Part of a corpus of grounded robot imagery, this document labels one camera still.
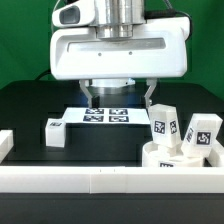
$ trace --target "cable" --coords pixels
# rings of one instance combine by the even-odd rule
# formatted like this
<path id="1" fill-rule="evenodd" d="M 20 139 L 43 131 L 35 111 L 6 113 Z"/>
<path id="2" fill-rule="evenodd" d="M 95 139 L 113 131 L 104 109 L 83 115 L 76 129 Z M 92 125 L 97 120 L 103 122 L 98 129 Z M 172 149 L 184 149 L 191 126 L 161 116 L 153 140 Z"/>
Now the cable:
<path id="1" fill-rule="evenodd" d="M 188 40 L 192 36 L 192 33 L 193 33 L 193 20 L 192 20 L 191 16 L 189 14 L 187 14 L 186 12 L 176 11 L 176 15 L 178 15 L 178 14 L 182 15 L 182 16 L 186 16 L 190 21 L 190 33 L 189 33 L 189 36 L 187 38 L 187 40 Z"/>
<path id="2" fill-rule="evenodd" d="M 51 70 L 48 69 L 44 72 L 42 72 L 40 75 L 38 75 L 36 78 L 35 78 L 35 81 L 39 81 L 42 77 L 46 76 L 46 75 L 49 75 L 51 74 Z"/>
<path id="3" fill-rule="evenodd" d="M 163 0 L 163 1 L 164 1 L 165 5 L 166 5 L 166 7 L 167 7 L 168 9 L 173 9 L 173 6 L 172 6 L 172 4 L 170 3 L 169 0 Z"/>

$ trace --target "black table surface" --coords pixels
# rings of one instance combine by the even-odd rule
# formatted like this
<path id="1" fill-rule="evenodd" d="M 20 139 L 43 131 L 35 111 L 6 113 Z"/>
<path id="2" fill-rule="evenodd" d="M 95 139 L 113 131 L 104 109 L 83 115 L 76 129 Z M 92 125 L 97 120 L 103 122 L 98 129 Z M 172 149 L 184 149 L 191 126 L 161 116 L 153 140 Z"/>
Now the black table surface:
<path id="1" fill-rule="evenodd" d="M 147 87 L 100 96 L 100 107 L 143 108 Z M 224 119 L 224 101 L 196 84 L 159 83 L 153 104 L 177 108 L 182 138 L 193 113 Z M 0 90 L 0 129 L 12 129 L 15 146 L 2 166 L 141 166 L 148 125 L 73 124 L 65 148 L 45 146 L 48 118 L 67 107 L 87 107 L 75 81 L 19 81 Z M 224 144 L 224 125 L 217 140 Z M 1 223 L 223 223 L 223 194 L 0 194 Z"/>

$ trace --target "white cube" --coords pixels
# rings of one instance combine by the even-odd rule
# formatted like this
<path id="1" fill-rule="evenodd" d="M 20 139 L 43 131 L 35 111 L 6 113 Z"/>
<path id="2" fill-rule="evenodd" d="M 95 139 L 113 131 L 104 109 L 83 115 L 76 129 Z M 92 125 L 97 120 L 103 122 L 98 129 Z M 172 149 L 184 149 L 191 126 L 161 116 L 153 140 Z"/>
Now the white cube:
<path id="1" fill-rule="evenodd" d="M 65 146 L 66 123 L 62 119 L 49 118 L 45 127 L 46 146 L 61 147 Z"/>
<path id="2" fill-rule="evenodd" d="M 0 131 L 0 162 L 7 156 L 13 145 L 13 131 Z"/>
<path id="3" fill-rule="evenodd" d="M 174 148 L 180 144 L 180 130 L 175 107 L 157 104 L 149 107 L 153 142 Z"/>
<path id="4" fill-rule="evenodd" d="M 208 157 L 222 119 L 216 114 L 193 114 L 181 150 L 187 157 Z"/>
<path id="5" fill-rule="evenodd" d="M 206 158 L 213 167 L 224 167 L 224 147 L 215 140 L 209 157 Z"/>

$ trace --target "white robot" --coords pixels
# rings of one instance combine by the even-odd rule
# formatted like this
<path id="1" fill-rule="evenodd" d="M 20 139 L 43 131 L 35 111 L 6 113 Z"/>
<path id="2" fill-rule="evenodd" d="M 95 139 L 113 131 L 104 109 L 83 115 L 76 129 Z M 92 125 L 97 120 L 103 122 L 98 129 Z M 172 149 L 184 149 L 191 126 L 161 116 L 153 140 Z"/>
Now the white robot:
<path id="1" fill-rule="evenodd" d="M 115 91 L 133 85 L 131 78 L 146 78 L 148 107 L 157 78 L 186 72 L 189 17 L 151 19 L 179 13 L 168 0 L 170 9 L 160 16 L 145 12 L 144 0 L 65 2 L 70 4 L 52 16 L 59 30 L 51 40 L 51 72 L 59 80 L 80 80 L 89 107 L 93 107 L 92 89 Z"/>

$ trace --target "white block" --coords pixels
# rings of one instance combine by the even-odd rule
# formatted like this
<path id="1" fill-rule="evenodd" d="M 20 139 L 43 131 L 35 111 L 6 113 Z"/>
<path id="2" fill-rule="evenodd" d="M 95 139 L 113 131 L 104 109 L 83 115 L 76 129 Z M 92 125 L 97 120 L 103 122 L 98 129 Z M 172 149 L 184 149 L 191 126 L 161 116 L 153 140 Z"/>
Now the white block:
<path id="1" fill-rule="evenodd" d="M 125 167 L 102 167 L 92 173 L 90 193 L 126 193 Z"/>
<path id="2" fill-rule="evenodd" d="M 153 142 L 174 148 L 180 144 L 180 130 L 176 108 L 157 104 L 149 107 Z"/>
<path id="3" fill-rule="evenodd" d="M 193 114 L 181 150 L 187 157 L 208 157 L 222 119 L 216 114 Z"/>
<path id="4" fill-rule="evenodd" d="M 14 145 L 13 131 L 12 130 L 0 131 L 0 163 L 9 153 L 13 145 Z"/>
<path id="5" fill-rule="evenodd" d="M 224 167 L 224 147 L 217 140 L 215 140 L 207 160 L 213 167 Z"/>
<path id="6" fill-rule="evenodd" d="M 176 155 L 170 156 L 166 151 L 158 150 L 153 142 L 148 142 L 142 149 L 143 167 L 203 167 L 204 158 L 188 158 L 180 150 L 181 144 L 176 147 Z"/>
<path id="7" fill-rule="evenodd" d="M 62 119 L 51 119 L 45 127 L 46 146 L 64 147 L 66 138 L 66 123 Z"/>

